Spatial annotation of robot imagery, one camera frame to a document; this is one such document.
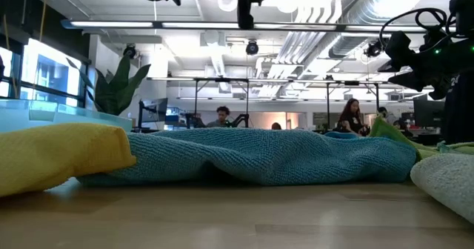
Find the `large glass window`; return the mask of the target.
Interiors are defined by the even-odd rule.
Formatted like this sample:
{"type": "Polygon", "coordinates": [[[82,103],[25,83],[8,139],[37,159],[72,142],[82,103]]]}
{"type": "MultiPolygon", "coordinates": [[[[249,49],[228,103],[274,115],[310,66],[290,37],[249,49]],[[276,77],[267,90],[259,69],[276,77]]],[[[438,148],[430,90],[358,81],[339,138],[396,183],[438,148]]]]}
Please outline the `large glass window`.
{"type": "Polygon", "coordinates": [[[88,65],[35,39],[0,43],[0,98],[83,107],[88,65]]]}

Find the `lime green microfiber towel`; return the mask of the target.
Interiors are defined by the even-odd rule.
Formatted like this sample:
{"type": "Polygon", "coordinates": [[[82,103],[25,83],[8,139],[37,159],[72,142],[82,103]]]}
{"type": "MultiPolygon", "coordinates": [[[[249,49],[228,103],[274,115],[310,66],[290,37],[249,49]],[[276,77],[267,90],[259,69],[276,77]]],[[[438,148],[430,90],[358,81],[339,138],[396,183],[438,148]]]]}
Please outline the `lime green microfiber towel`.
{"type": "Polygon", "coordinates": [[[409,140],[399,129],[387,123],[381,117],[377,117],[370,131],[370,137],[384,137],[397,142],[402,142],[414,147],[417,152],[417,160],[421,161],[440,153],[460,153],[474,156],[474,142],[457,143],[447,145],[439,142],[435,147],[428,147],[409,140]]]}

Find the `teal microfiber towel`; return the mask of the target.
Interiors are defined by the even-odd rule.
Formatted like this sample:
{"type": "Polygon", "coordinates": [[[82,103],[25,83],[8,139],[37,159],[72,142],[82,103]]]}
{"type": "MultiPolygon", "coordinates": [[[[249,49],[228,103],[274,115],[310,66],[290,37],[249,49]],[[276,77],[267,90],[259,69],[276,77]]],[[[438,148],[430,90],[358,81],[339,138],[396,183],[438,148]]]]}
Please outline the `teal microfiber towel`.
{"type": "Polygon", "coordinates": [[[264,186],[398,183],[418,159],[409,143],[306,130],[217,127],[127,137],[134,165],[78,180],[92,187],[225,179],[264,186]]]}

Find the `black computer monitor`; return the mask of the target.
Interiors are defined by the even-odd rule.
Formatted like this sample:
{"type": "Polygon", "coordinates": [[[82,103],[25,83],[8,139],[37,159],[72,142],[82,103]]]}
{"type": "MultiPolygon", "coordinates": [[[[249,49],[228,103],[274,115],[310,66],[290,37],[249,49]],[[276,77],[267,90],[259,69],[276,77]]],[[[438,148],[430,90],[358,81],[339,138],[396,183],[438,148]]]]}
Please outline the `black computer monitor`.
{"type": "Polygon", "coordinates": [[[167,115],[168,98],[140,100],[138,103],[138,130],[140,133],[151,133],[162,129],[167,115]]]}
{"type": "Polygon", "coordinates": [[[444,103],[437,101],[415,100],[415,125],[418,127],[441,127],[444,115],[444,103]]]}

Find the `black workstation frame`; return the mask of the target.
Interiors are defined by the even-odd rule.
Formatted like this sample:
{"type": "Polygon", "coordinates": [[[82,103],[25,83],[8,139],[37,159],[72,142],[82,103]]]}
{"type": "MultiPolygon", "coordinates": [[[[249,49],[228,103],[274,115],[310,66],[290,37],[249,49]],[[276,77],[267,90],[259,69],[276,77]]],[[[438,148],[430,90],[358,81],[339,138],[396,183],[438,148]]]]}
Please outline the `black workstation frame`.
{"type": "Polygon", "coordinates": [[[232,127],[238,127],[238,125],[244,122],[245,127],[249,127],[249,89],[250,89],[250,80],[249,79],[240,79],[240,78],[227,78],[227,77],[203,77],[203,78],[194,78],[193,81],[195,82],[195,96],[194,96],[194,116],[197,115],[197,106],[198,106],[198,92],[199,82],[204,82],[205,84],[208,82],[236,82],[239,84],[240,82],[246,83],[247,87],[244,88],[244,92],[247,94],[246,96],[246,110],[245,114],[239,114],[237,118],[231,122],[233,124],[232,127]]]}
{"type": "Polygon", "coordinates": [[[324,80],[323,83],[326,85],[326,105],[327,105],[327,124],[330,125],[330,85],[336,84],[337,86],[365,86],[374,96],[376,109],[380,107],[379,89],[380,85],[384,82],[378,81],[356,81],[356,80],[324,80]]]}

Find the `long ceiling light bar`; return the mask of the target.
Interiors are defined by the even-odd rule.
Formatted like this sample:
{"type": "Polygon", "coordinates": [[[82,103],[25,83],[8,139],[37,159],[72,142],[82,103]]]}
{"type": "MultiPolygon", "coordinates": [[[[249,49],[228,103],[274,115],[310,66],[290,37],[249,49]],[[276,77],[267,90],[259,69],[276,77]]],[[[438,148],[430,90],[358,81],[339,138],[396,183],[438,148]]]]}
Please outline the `long ceiling light bar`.
{"type": "MultiPolygon", "coordinates": [[[[66,29],[125,29],[125,30],[241,30],[235,22],[222,21],[76,21],[61,20],[66,29]]],[[[266,23],[257,22],[250,30],[334,32],[334,33],[378,33],[382,24],[331,24],[331,23],[266,23]]]]}

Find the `yellow microfiber towel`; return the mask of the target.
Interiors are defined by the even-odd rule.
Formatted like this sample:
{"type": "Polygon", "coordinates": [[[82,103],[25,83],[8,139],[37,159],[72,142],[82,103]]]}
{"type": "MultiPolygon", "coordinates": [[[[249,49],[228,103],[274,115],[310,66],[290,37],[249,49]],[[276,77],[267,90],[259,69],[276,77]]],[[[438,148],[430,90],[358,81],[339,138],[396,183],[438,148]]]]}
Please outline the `yellow microfiber towel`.
{"type": "Polygon", "coordinates": [[[74,176],[135,163],[120,127],[66,123],[0,133],[0,197],[47,190],[74,176]]]}

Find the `pale green microfiber towel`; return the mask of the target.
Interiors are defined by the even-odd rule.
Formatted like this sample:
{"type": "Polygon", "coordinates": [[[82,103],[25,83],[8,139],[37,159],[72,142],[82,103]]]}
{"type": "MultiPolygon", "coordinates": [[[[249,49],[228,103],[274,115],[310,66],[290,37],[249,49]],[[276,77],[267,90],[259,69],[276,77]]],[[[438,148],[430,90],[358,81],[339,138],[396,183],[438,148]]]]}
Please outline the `pale green microfiber towel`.
{"type": "Polygon", "coordinates": [[[441,153],[422,159],[410,171],[413,183],[474,225],[474,156],[441,153]]]}

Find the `silver ventilation duct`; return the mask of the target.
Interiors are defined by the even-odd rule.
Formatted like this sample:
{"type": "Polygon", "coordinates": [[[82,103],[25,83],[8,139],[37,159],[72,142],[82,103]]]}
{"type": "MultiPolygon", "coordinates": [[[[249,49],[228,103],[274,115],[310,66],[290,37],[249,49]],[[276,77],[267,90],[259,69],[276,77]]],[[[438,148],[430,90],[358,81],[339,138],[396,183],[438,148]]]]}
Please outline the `silver ventilation duct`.
{"type": "MultiPolygon", "coordinates": [[[[411,10],[419,0],[358,0],[342,17],[346,24],[382,24],[392,17],[411,10]]],[[[365,37],[342,36],[329,49],[330,58],[342,59],[367,40],[365,37]]]]}

